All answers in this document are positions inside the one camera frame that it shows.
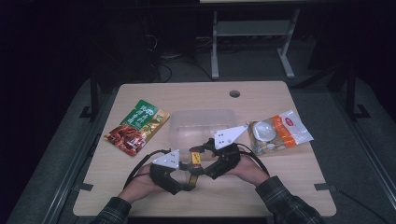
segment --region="transparent plastic box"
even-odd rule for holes
[[[217,130],[235,127],[235,114],[231,109],[179,110],[171,114],[169,141],[172,150],[180,149],[180,159],[187,161],[192,147],[201,146]],[[214,160],[207,151],[201,160]]]

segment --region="wooden table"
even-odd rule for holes
[[[239,91],[241,95],[233,98],[230,91]],[[170,113],[181,109],[230,108],[238,125],[268,119],[290,109],[297,112],[286,84],[280,81],[128,84],[120,87],[102,135],[117,127],[140,99]],[[168,120],[135,157],[129,157],[102,138],[84,180],[93,188],[80,191],[74,213],[82,217],[96,216],[111,197],[121,192],[129,173],[143,157],[154,150],[170,148],[169,123]],[[238,142],[249,146],[248,134],[241,135]],[[325,180],[309,143],[265,154],[260,159],[292,194],[300,196],[323,216],[335,214],[330,192],[317,191],[314,187]],[[134,203],[130,216],[266,217],[271,213],[254,187],[246,182],[235,176],[212,180],[203,175],[191,192],[155,193]]]

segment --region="white food package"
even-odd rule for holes
[[[248,124],[247,131],[252,150],[256,155],[314,140],[311,133],[292,110],[269,119],[251,121]]]

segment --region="human hand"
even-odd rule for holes
[[[131,183],[119,194],[119,198],[128,203],[133,203],[149,196],[152,192],[163,191],[149,177],[149,167],[150,164],[146,164],[139,169]]]
[[[227,172],[226,175],[236,175],[255,187],[269,178],[268,174],[253,159],[244,154],[241,154],[241,161],[238,162],[236,167]]]

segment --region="gray carpet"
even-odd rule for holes
[[[299,83],[317,72],[306,69],[313,45],[312,41],[292,42],[288,55],[296,75],[294,80],[286,79],[276,56],[276,45],[270,44],[260,50],[247,48],[236,53],[221,53],[219,81],[283,80],[289,85]],[[197,54],[195,60],[183,57],[164,64],[172,69],[169,82],[211,81],[207,76],[207,72],[210,72],[208,52]],[[162,80],[170,75],[165,67],[160,67],[160,72]],[[365,105],[372,118],[352,123],[342,107],[345,93],[328,92],[325,88],[328,79],[323,78],[304,90],[291,91],[303,123],[315,138],[312,147],[321,171],[329,185],[366,204],[391,223],[396,220],[396,211],[380,185],[353,127],[359,125],[391,178],[396,180],[396,125],[377,102],[370,87],[360,80],[357,82],[357,104]],[[112,94],[100,94],[101,114],[94,122],[90,122],[79,118],[83,107],[90,103],[89,81],[81,87],[8,223],[43,222],[52,199],[64,182],[73,156],[82,147],[88,151],[87,147],[101,133],[116,94],[117,90]],[[89,163],[88,157],[75,185],[81,183]],[[57,223],[89,223],[91,217],[73,215],[78,192],[71,190],[67,196],[67,200],[60,204],[63,208],[60,215],[53,220],[57,220]],[[384,223],[342,193],[334,191],[332,196],[337,214],[326,217],[326,223]]]

